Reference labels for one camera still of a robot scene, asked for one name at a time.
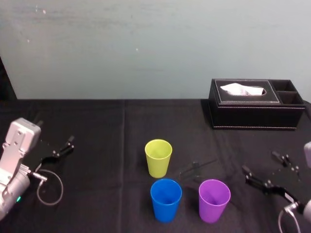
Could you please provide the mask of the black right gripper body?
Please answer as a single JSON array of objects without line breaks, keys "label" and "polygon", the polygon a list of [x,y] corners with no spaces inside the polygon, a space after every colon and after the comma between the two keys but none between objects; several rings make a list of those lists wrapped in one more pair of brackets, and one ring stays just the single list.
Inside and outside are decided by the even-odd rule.
[{"label": "black right gripper body", "polygon": [[273,190],[289,203],[297,202],[299,207],[307,204],[307,186],[299,177],[299,173],[292,168],[282,168],[271,176]]}]

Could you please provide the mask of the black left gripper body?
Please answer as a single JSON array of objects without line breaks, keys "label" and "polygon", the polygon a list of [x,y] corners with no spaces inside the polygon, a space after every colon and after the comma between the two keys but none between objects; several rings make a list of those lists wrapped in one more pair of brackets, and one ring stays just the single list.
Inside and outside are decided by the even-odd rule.
[{"label": "black left gripper body", "polygon": [[40,140],[36,146],[24,157],[22,164],[29,170],[38,170],[43,164],[58,158],[56,148],[45,141]]}]

